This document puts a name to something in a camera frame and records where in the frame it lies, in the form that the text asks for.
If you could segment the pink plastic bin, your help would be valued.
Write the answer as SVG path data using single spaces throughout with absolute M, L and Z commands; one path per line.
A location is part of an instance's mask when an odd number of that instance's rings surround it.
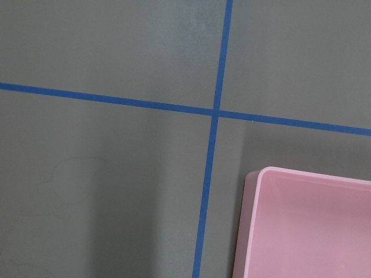
M 245 178 L 234 277 L 369 277 L 370 182 L 266 167 Z

